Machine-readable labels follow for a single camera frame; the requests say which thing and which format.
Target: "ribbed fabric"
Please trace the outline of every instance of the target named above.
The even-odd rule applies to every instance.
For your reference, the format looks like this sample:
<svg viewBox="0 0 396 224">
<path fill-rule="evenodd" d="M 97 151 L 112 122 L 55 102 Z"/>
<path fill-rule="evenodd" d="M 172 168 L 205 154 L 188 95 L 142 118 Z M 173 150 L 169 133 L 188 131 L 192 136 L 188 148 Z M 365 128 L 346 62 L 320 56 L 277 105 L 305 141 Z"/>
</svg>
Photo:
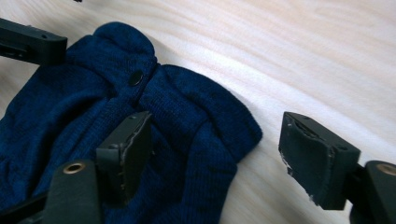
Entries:
<svg viewBox="0 0 396 224">
<path fill-rule="evenodd" d="M 136 74 L 142 79 L 135 85 Z M 0 211 L 48 190 L 53 171 L 95 149 L 127 116 L 152 113 L 155 155 L 123 209 L 106 223 L 217 223 L 236 164 L 262 138 L 228 91 L 160 65 L 149 40 L 112 22 L 42 66 L 0 121 Z"/>
</svg>

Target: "clothing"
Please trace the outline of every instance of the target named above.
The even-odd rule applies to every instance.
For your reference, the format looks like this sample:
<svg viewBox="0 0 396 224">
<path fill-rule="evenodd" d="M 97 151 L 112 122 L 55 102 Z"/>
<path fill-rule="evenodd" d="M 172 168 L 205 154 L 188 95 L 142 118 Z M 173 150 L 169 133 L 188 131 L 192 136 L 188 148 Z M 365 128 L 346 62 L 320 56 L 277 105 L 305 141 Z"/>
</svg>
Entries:
<svg viewBox="0 0 396 224">
<path fill-rule="evenodd" d="M 152 114 L 139 189 L 106 223 L 216 223 L 236 164 L 262 138 L 247 108 L 219 84 L 160 65 L 149 40 L 112 22 L 41 66 L 0 121 L 0 211 L 48 190 L 53 171 L 95 149 L 127 116 Z"/>
</svg>

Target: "light wood surface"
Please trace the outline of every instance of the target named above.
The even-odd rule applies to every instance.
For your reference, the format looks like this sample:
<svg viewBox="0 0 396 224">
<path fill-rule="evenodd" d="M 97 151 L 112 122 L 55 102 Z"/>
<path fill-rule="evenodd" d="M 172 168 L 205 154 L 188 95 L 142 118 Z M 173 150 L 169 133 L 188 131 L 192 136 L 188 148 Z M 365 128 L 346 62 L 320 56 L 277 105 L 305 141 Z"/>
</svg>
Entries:
<svg viewBox="0 0 396 224">
<path fill-rule="evenodd" d="M 221 223 L 348 223 L 287 175 L 277 151 L 284 111 L 311 117 L 362 150 L 396 162 L 396 2 L 390 0 L 0 2 L 0 17 L 67 36 L 109 21 L 139 29 L 160 63 L 230 90 L 264 138 L 239 164 Z M 0 118 L 36 65 L 0 58 Z"/>
</svg>

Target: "dark button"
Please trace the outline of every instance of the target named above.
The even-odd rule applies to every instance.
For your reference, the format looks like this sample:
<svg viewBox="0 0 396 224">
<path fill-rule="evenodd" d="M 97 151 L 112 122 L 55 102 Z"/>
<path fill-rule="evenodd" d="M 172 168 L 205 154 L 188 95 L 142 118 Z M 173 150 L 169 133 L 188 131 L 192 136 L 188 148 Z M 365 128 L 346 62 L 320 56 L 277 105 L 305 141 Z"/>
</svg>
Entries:
<svg viewBox="0 0 396 224">
<path fill-rule="evenodd" d="M 131 74 L 128 84 L 130 86 L 135 86 L 139 84 L 142 79 L 143 79 L 143 72 L 141 70 L 137 70 Z"/>
</svg>

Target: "tabletop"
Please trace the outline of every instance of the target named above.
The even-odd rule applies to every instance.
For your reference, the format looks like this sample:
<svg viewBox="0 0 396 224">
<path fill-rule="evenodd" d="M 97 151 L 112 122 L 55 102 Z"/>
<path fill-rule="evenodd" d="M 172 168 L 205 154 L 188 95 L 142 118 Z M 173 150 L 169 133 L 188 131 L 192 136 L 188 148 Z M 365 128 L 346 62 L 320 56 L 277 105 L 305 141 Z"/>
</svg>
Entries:
<svg viewBox="0 0 396 224">
<path fill-rule="evenodd" d="M 264 138 L 239 164 L 220 223 L 348 223 L 323 211 L 286 172 L 284 111 L 315 119 L 361 150 L 396 162 L 396 2 L 1 1 L 0 17 L 67 36 L 72 45 L 122 21 L 160 63 L 201 73 L 243 102 Z M 0 118 L 37 65 L 0 58 Z"/>
</svg>

